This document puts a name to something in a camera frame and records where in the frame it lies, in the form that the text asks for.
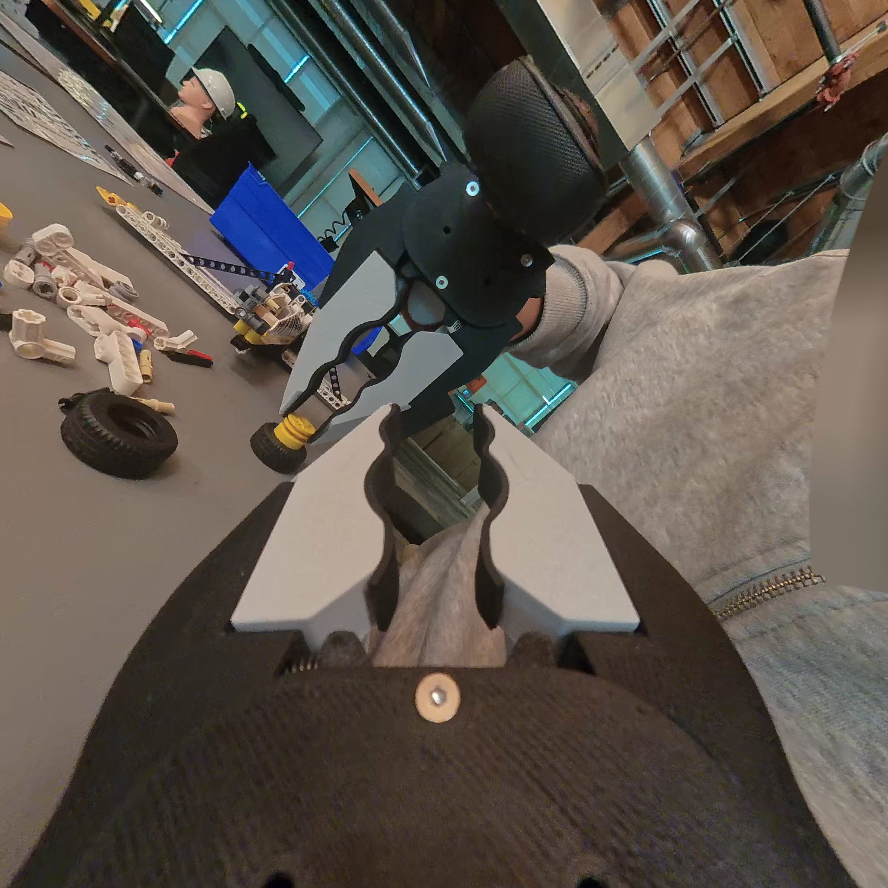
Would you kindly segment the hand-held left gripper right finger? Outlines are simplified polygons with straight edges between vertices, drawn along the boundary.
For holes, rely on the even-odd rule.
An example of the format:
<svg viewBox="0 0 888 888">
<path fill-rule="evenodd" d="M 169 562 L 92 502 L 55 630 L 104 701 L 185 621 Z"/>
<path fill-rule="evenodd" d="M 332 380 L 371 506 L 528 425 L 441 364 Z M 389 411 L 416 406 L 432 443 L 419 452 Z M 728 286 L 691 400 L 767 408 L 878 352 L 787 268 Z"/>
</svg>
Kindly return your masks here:
<svg viewBox="0 0 888 888">
<path fill-rule="evenodd" d="M 485 624 L 517 641 L 633 633 L 641 620 L 574 476 L 498 412 L 477 407 L 487 505 L 475 569 Z"/>
</svg>

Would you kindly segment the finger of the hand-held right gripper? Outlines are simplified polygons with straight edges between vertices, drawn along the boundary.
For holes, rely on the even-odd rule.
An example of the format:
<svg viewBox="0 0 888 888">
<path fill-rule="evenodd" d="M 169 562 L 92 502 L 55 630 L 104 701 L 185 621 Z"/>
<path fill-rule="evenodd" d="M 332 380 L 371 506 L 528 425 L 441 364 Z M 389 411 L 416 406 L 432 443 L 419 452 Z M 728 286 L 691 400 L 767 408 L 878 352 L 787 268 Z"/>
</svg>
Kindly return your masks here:
<svg viewBox="0 0 888 888">
<path fill-rule="evenodd" d="M 352 359 L 353 344 L 368 329 L 385 327 L 401 311 L 396 273 L 372 252 L 339 290 L 318 308 L 296 357 L 280 407 L 281 416 L 304 414 L 303 404 L 327 382 L 331 369 Z M 379 407 L 396 405 L 411 416 L 411 336 L 391 342 L 394 363 L 387 372 L 369 376 L 367 368 L 351 365 L 341 376 L 346 399 L 332 418 L 367 417 Z"/>
<path fill-rule="evenodd" d="M 327 444 L 344 437 L 380 407 L 396 404 L 406 413 L 410 403 L 425 389 L 445 376 L 463 357 L 463 350 L 450 337 L 439 332 L 417 332 L 406 338 L 394 367 L 386 376 L 372 376 L 357 358 L 349 357 L 337 368 L 346 403 L 331 408 L 329 401 L 309 408 L 308 416 L 317 425 L 313 445 Z"/>
</svg>

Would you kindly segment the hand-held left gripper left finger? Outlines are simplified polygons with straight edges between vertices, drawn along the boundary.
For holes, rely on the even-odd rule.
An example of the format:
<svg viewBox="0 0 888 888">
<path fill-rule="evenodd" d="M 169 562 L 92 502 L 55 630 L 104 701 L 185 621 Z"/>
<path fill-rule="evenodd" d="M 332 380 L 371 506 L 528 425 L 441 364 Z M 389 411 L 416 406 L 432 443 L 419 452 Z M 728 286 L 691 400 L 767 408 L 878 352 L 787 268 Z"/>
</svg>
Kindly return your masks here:
<svg viewBox="0 0 888 888">
<path fill-rule="evenodd" d="M 400 408 L 386 405 L 296 476 L 234 630 L 296 630 L 317 650 L 337 631 L 363 639 L 389 629 L 400 581 L 386 506 L 400 442 Z"/>
</svg>

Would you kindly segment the black lego tyre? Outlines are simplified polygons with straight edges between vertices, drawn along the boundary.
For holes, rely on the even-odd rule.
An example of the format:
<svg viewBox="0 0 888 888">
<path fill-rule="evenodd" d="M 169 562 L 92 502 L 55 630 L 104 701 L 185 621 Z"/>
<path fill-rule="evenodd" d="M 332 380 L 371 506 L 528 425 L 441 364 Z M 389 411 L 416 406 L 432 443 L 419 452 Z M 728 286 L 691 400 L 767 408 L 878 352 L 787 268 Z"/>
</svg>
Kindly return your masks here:
<svg viewBox="0 0 888 888">
<path fill-rule="evenodd" d="M 265 423 L 250 437 L 253 454 L 267 468 L 282 475 L 295 475 L 305 462 L 307 450 L 304 446 L 291 448 L 275 434 L 277 425 Z"/>
<path fill-rule="evenodd" d="M 106 475 L 142 480 L 176 453 L 179 438 L 165 416 L 116 394 L 92 395 L 61 423 L 61 438 L 82 463 Z"/>
</svg>

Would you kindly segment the zebra striped lego aircraft model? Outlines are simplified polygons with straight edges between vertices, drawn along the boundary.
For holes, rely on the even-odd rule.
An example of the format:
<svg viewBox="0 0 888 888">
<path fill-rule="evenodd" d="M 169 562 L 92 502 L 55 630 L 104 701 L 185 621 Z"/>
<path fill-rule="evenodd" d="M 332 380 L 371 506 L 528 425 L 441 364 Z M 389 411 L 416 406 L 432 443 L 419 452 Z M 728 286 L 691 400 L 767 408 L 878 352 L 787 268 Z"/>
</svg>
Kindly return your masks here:
<svg viewBox="0 0 888 888">
<path fill-rule="evenodd" d="M 188 252 L 165 218 L 123 196 L 96 187 L 100 199 L 168 265 L 234 319 L 234 349 L 273 351 L 290 368 L 313 319 L 316 303 L 292 263 L 266 272 Z"/>
</svg>

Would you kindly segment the pile of loose lego pieces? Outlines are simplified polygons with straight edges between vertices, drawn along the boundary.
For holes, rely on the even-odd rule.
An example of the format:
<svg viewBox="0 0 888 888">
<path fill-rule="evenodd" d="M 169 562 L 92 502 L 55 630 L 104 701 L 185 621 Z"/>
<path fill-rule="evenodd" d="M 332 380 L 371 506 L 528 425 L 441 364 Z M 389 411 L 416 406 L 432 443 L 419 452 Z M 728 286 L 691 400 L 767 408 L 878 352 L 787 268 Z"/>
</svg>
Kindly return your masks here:
<svg viewBox="0 0 888 888">
<path fill-rule="evenodd" d="M 161 257 L 172 261 L 197 283 L 179 243 L 168 236 L 167 221 L 132 205 L 117 205 L 120 218 L 142 235 Z M 168 325 L 137 305 L 138 292 L 129 278 L 75 249 L 71 231 L 51 224 L 37 229 L 2 269 L 2 286 L 27 290 L 57 305 L 68 319 L 93 339 L 96 360 L 107 367 L 112 393 L 130 396 L 153 380 L 156 352 L 170 360 L 211 369 L 214 360 L 194 345 L 190 329 L 172 336 Z M 44 314 L 13 310 L 2 295 L 2 332 L 15 354 L 28 361 L 72 367 L 76 349 L 47 338 Z"/>
</svg>

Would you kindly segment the person's right hand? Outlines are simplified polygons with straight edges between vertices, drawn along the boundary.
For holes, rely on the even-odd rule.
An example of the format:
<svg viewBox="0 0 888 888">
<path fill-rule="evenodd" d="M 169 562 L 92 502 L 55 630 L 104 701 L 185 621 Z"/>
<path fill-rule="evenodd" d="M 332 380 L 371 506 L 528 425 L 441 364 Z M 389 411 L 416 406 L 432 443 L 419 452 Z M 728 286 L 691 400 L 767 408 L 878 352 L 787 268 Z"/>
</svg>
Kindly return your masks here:
<svg viewBox="0 0 888 888">
<path fill-rule="evenodd" d="M 535 335 L 542 319 L 544 305 L 544 296 L 532 296 L 518 311 L 516 320 L 519 323 L 520 329 L 510 340 L 510 348 L 517 347 L 520 343 Z"/>
</svg>

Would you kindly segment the background standing desk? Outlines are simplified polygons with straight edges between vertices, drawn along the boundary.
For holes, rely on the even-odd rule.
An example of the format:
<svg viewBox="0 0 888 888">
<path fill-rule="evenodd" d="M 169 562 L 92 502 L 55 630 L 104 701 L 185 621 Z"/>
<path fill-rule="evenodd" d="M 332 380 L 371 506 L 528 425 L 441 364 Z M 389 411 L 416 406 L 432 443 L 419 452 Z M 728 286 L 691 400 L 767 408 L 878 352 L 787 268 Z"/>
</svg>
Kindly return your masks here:
<svg viewBox="0 0 888 888">
<path fill-rule="evenodd" d="M 382 198 L 357 169 L 349 168 L 347 173 L 352 189 L 352 198 L 339 218 L 335 218 L 324 229 L 323 235 L 317 238 L 320 245 L 329 254 L 333 254 L 339 249 L 339 241 L 345 237 L 345 233 L 354 228 L 355 224 L 368 216 L 373 209 L 383 204 Z"/>
</svg>

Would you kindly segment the blue plastic bin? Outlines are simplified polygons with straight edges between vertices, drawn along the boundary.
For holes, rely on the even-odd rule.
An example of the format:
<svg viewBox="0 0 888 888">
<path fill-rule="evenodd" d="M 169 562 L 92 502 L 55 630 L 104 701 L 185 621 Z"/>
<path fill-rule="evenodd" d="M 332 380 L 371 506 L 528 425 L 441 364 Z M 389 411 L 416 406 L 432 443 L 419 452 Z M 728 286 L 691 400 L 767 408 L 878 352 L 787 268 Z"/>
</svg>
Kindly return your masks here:
<svg viewBox="0 0 888 888">
<path fill-rule="evenodd" d="M 277 271 L 292 263 L 309 291 L 327 279 L 334 265 L 315 235 L 251 164 L 211 213 L 210 223 L 258 270 Z"/>
</svg>

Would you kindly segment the black office chair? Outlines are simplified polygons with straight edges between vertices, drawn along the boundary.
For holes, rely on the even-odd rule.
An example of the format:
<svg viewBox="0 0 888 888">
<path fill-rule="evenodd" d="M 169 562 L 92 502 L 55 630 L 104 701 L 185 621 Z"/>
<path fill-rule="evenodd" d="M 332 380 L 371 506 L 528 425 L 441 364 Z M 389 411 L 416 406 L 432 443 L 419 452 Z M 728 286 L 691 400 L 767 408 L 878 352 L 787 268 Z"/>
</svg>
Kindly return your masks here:
<svg viewBox="0 0 888 888">
<path fill-rule="evenodd" d="M 388 495 L 386 510 L 395 530 L 407 543 L 415 545 L 421 545 L 438 533 L 463 521 L 461 517 L 452 521 L 446 517 L 434 516 L 424 505 L 397 486 Z"/>
</svg>

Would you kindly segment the person's grey hoodie torso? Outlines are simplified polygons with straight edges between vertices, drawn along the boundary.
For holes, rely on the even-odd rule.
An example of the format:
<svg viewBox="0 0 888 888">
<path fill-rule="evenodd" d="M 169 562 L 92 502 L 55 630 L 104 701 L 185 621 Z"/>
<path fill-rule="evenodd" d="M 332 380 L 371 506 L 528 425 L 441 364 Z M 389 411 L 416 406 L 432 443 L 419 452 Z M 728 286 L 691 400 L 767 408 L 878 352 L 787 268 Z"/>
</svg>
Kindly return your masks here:
<svg viewBox="0 0 888 888">
<path fill-rule="evenodd" d="M 846 252 L 677 276 L 639 265 L 592 374 L 538 444 L 716 608 L 807 801 L 886 886 L 886 594 L 771 581 L 808 558 L 815 387 Z"/>
</svg>

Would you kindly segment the black background monitor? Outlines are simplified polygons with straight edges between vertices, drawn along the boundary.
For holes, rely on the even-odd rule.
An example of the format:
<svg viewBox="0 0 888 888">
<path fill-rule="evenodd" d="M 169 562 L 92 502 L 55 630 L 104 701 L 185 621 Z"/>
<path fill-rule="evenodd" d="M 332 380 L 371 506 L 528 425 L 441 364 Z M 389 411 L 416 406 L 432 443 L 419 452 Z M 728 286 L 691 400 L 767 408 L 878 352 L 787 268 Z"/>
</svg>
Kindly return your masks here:
<svg viewBox="0 0 888 888">
<path fill-rule="evenodd" d="M 172 170 L 212 206 L 218 206 L 249 164 L 284 196 L 312 165 L 322 142 L 305 118 L 304 105 L 259 50 L 229 27 L 191 68 L 224 74 L 237 109 L 227 121 L 216 121 L 204 139 L 195 139 L 175 122 L 184 136 L 172 149 Z"/>
</svg>

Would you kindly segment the mannequin head white helmet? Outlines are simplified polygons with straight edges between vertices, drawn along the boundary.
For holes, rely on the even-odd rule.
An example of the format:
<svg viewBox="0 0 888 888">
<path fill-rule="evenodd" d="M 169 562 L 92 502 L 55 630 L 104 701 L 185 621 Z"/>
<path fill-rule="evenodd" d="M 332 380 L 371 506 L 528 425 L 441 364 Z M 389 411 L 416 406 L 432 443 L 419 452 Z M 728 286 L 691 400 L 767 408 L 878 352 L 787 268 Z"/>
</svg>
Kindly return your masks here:
<svg viewBox="0 0 888 888">
<path fill-rule="evenodd" d="M 169 113 L 192 137 L 204 139 L 216 121 L 227 121 L 236 109 L 234 92 L 224 74 L 210 68 L 191 68 Z"/>
</svg>

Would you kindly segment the zebra sticker sheet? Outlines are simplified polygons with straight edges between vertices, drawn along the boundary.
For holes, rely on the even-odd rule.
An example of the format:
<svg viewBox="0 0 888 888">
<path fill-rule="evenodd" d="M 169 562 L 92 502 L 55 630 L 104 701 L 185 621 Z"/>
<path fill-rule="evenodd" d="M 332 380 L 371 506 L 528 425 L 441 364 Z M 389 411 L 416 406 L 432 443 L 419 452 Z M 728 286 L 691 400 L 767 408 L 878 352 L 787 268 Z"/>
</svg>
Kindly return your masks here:
<svg viewBox="0 0 888 888">
<path fill-rule="evenodd" d="M 1 73 L 1 111 L 17 127 L 44 140 L 94 169 L 119 179 L 128 177 L 83 138 L 59 113 L 25 83 Z"/>
</svg>

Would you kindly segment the silver ventilation duct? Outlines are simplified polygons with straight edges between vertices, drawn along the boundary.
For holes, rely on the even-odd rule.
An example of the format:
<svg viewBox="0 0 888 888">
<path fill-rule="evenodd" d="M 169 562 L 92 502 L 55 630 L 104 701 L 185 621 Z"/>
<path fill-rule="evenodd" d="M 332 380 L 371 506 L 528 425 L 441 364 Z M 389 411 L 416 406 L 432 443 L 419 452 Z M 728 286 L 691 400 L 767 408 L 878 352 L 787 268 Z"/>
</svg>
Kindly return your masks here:
<svg viewBox="0 0 888 888">
<path fill-rule="evenodd" d="M 662 159 L 651 134 L 628 152 L 620 168 L 648 215 L 663 230 L 664 244 L 678 252 L 689 272 L 709 272 L 722 266 L 716 247 L 694 216 L 680 183 Z"/>
</svg>

